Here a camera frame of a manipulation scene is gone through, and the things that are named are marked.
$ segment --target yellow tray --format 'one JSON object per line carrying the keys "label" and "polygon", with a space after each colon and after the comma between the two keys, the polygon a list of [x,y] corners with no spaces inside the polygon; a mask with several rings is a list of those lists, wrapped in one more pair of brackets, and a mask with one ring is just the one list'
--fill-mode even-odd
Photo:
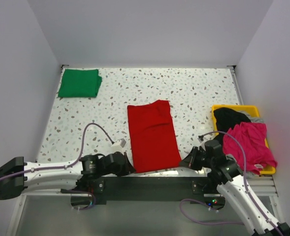
{"label": "yellow tray", "polygon": [[[214,116],[214,110],[221,108],[221,107],[227,107],[231,108],[235,111],[246,111],[249,113],[252,117],[259,117],[258,108],[256,106],[246,106],[246,105],[213,105],[212,106],[212,117],[213,117],[213,123],[214,123],[214,130],[217,131],[216,127],[216,118]],[[272,175],[276,172],[275,167],[273,166],[266,166],[262,171],[260,171],[260,175]]]}

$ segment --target black garment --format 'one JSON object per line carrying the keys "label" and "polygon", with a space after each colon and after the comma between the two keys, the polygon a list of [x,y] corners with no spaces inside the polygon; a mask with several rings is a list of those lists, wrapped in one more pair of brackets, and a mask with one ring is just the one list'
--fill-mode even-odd
{"label": "black garment", "polygon": [[[236,124],[241,122],[251,122],[245,114],[227,107],[214,110],[214,116],[216,118],[217,130],[224,132],[228,132],[230,128],[233,129]],[[214,139],[223,145],[223,138],[224,134],[219,134]]]}

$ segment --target pink garment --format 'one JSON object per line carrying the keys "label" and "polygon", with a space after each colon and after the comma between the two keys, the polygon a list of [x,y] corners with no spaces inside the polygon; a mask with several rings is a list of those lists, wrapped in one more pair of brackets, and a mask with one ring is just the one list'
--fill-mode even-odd
{"label": "pink garment", "polygon": [[[255,164],[260,164],[263,167],[271,165],[277,167],[277,161],[270,149],[265,146],[266,125],[263,123],[249,123],[242,122],[235,125],[233,129],[228,130],[228,134],[232,135],[242,145],[247,158],[247,171],[252,171],[259,175],[261,169],[257,168]],[[244,158],[242,151],[238,144],[228,135],[224,135],[223,152],[232,154],[240,165],[244,168]]]}

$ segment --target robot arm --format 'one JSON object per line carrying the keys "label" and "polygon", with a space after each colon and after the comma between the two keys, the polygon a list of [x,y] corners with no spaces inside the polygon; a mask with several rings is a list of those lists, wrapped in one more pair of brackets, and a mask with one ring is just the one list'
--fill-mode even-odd
{"label": "robot arm", "polygon": [[[193,147],[190,154],[181,161],[180,166],[197,171],[203,167],[210,168],[211,172],[207,177],[211,185],[230,203],[250,235],[279,236],[279,232],[273,226],[275,225],[283,236],[290,236],[287,223],[280,223],[266,209],[247,180],[244,182],[239,165],[226,158],[218,141],[209,140],[200,147]],[[267,215],[268,220],[258,207]]]}
{"label": "robot arm", "polygon": [[[25,173],[0,181],[0,200],[15,198],[21,193],[41,189],[71,190],[79,185],[89,185],[90,181],[107,174],[126,176],[135,172],[126,153],[120,152],[107,156],[86,155],[69,167],[73,162],[43,164],[24,162],[23,157],[13,158],[0,167],[0,178],[12,173]],[[43,168],[43,170],[35,171],[36,168]]]}

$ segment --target cable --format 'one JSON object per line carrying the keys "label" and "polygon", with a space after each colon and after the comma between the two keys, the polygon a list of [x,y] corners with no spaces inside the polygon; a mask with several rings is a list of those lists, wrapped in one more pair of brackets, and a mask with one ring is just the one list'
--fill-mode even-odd
{"label": "cable", "polygon": [[93,201],[91,201],[90,205],[88,205],[88,206],[86,206],[84,208],[78,207],[78,208],[74,208],[74,209],[77,209],[77,210],[88,210],[88,209],[93,208],[95,206],[95,204],[96,204],[97,199],[96,199],[95,195],[93,195],[92,193],[83,192],[83,191],[76,191],[76,190],[68,190],[68,192],[70,192],[70,193],[84,193],[84,194],[91,195],[91,197],[93,198]]}
{"label": "cable", "polygon": [[254,203],[254,205],[257,207],[257,209],[261,212],[261,214],[264,216],[264,218],[266,219],[267,222],[269,222],[273,227],[274,229],[278,232],[278,234],[280,236],[284,236],[283,233],[277,228],[277,226],[269,221],[269,218],[268,216],[265,214],[265,212],[263,211],[263,209],[258,205],[258,203],[256,202],[256,200],[254,199],[252,193],[249,191],[249,188],[248,188],[248,185],[247,185],[247,158],[246,158],[246,155],[245,155],[245,152],[244,152],[244,149],[242,147],[242,145],[238,142],[238,140],[236,140],[235,137],[233,137],[231,134],[228,134],[226,132],[223,132],[223,131],[211,131],[211,132],[208,132],[206,134],[203,134],[202,137],[206,136],[206,135],[210,135],[210,134],[214,134],[214,133],[221,133],[221,134],[225,134],[225,135],[228,135],[230,138],[232,138],[237,144],[238,146],[240,147],[241,151],[242,151],[242,154],[243,154],[243,159],[244,159],[244,167],[243,167],[243,182],[244,182],[244,186],[245,186],[245,189],[246,191],[248,192],[248,195],[249,197],[251,198],[252,202]]}
{"label": "cable", "polygon": [[201,202],[201,201],[198,201],[198,200],[195,200],[195,199],[183,199],[181,202],[180,202],[180,211],[181,213],[188,219],[192,220],[193,222],[195,223],[198,223],[198,224],[201,224],[201,225],[226,225],[226,224],[233,224],[233,225],[244,225],[242,222],[233,222],[233,221],[220,221],[220,222],[203,222],[203,221],[198,221],[198,220],[195,220],[194,218],[190,217],[189,215],[187,215],[184,210],[183,210],[183,207],[182,207],[182,204],[184,202],[195,202],[195,203],[199,203],[201,205],[204,205],[206,207],[209,207],[208,205],[206,205],[205,203]]}
{"label": "cable", "polygon": [[[82,155],[83,150],[84,150],[86,131],[87,131],[87,129],[88,129],[88,127],[89,127],[90,125],[96,125],[97,127],[99,127],[99,128],[100,128],[100,129],[101,129],[101,130],[106,134],[106,136],[109,138],[110,142],[111,142],[112,144],[114,143],[113,140],[112,140],[112,139],[110,138],[110,136],[108,135],[108,133],[107,133],[107,132],[106,132],[106,131],[105,131],[105,130],[100,126],[100,125],[98,125],[97,123],[94,123],[94,122],[87,124],[86,127],[84,128],[83,133],[82,133],[82,140],[81,140],[80,153],[79,153],[77,159],[76,159],[73,163],[71,163],[71,164],[69,164],[69,165],[66,166],[67,168],[72,167],[72,166],[76,165],[76,164],[79,162],[79,159],[81,158],[81,155]],[[22,175],[22,174],[25,174],[25,173],[29,173],[29,172],[32,172],[32,171],[57,170],[57,169],[64,169],[64,168],[65,168],[65,166],[51,166],[51,167],[39,167],[39,168],[34,168],[34,170],[31,170],[31,169],[30,169],[30,170],[26,170],[26,171],[19,171],[19,172],[16,172],[16,173],[9,174],[9,175],[7,175],[7,176],[3,176],[3,177],[1,177],[1,178],[0,178],[0,181],[4,180],[4,179],[6,179],[6,178],[11,178],[11,177],[19,176],[19,175]]]}

